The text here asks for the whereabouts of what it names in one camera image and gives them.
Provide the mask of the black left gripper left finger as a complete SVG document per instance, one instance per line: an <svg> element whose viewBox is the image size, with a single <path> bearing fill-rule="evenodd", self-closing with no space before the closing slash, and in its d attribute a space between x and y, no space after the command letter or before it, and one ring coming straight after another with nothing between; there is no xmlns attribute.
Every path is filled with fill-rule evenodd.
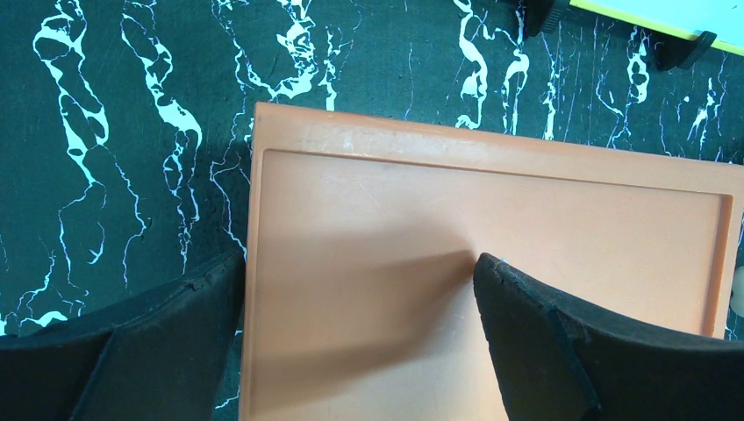
<svg viewBox="0 0 744 421"><path fill-rule="evenodd" d="M245 295L242 252L1 339L4 420L208 420Z"/></svg>

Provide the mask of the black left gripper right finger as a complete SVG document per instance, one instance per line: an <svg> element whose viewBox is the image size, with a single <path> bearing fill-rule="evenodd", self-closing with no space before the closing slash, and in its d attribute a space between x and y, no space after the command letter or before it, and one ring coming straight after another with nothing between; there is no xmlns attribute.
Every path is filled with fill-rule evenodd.
<svg viewBox="0 0 744 421"><path fill-rule="evenodd" d="M483 253L477 309L511 420L740 420L743 345L651 325Z"/></svg>

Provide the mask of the large round beige puff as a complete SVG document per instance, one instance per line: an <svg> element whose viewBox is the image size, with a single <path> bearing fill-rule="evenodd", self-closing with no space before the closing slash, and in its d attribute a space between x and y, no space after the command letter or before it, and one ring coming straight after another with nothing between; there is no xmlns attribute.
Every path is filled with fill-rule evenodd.
<svg viewBox="0 0 744 421"><path fill-rule="evenodd" d="M739 317L744 318L744 267L734 270L732 292L729 303L730 309Z"/></svg>

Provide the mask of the orange drawer organizer box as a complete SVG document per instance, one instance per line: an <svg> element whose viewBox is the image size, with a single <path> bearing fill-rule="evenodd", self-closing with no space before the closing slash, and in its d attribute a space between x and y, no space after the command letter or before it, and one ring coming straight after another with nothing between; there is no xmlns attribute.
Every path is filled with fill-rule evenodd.
<svg viewBox="0 0 744 421"><path fill-rule="evenodd" d="M719 337L743 168L289 105L254 111L243 420L504 420L490 253Z"/></svg>

